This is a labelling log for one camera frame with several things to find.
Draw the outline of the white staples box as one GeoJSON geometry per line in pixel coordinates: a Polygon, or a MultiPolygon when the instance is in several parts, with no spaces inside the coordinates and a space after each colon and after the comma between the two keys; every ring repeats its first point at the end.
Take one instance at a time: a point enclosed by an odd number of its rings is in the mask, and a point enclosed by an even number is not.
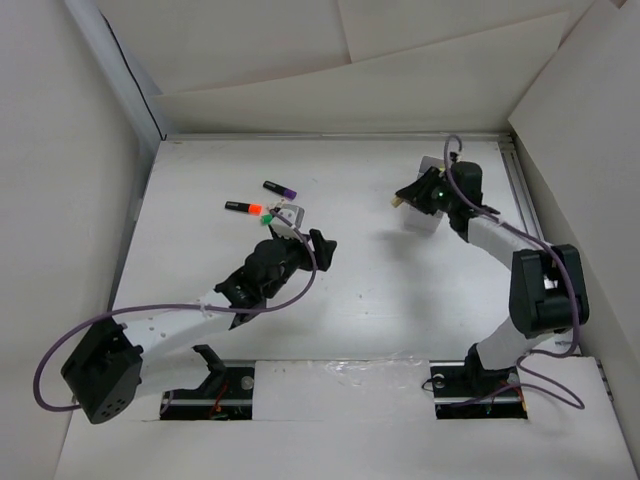
{"type": "Polygon", "coordinates": [[[280,209],[283,205],[285,204],[285,201],[283,199],[273,202],[268,206],[269,210],[277,210],[280,209]]]}

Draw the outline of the purple cap highlighter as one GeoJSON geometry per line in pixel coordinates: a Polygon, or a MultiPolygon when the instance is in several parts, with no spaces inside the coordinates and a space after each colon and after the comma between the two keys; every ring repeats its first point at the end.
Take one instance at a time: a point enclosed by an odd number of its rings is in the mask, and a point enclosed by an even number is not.
{"type": "Polygon", "coordinates": [[[272,181],[264,181],[263,188],[287,200],[294,200],[297,196],[296,191],[272,181]]]}

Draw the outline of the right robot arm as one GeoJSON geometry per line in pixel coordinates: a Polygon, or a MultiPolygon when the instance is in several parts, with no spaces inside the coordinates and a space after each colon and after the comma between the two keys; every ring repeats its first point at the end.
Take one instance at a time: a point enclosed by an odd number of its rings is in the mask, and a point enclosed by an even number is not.
{"type": "Polygon", "coordinates": [[[510,271],[507,319],[472,345],[464,360],[462,381],[476,394],[508,376],[518,360],[541,353],[541,343],[554,335],[571,333],[565,353],[575,353],[580,328],[589,318],[578,250],[569,244],[547,244],[502,221],[497,210],[484,204],[482,184],[483,171],[475,163],[431,166],[393,199],[424,215],[446,215],[463,241],[510,271]]]}

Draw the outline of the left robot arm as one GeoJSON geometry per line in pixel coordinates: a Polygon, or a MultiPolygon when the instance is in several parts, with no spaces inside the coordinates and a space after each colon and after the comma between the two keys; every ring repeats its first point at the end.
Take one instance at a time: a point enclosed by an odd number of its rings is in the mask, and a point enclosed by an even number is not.
{"type": "Polygon", "coordinates": [[[226,367],[204,337],[271,311],[269,300],[297,271],[327,271],[336,248],[316,229],[273,235],[196,304],[160,306],[151,317],[124,323],[112,314],[94,322],[63,364],[62,377],[94,425],[146,395],[194,390],[212,396],[224,384],[226,367]]]}

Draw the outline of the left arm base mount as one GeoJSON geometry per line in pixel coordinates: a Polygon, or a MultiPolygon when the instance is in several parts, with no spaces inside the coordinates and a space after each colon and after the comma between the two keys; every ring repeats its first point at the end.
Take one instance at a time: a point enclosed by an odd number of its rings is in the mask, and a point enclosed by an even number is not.
{"type": "Polygon", "coordinates": [[[255,361],[224,362],[209,346],[192,351],[207,375],[193,388],[169,390],[159,410],[162,421],[249,421],[253,416],[255,361]]]}

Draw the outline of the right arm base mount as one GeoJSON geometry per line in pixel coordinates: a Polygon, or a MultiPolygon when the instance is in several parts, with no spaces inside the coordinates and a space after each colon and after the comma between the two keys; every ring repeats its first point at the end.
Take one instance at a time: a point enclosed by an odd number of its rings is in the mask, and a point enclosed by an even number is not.
{"type": "Polygon", "coordinates": [[[438,420],[528,418],[515,366],[485,370],[475,348],[464,360],[429,362],[421,388],[433,395],[438,420]]]}

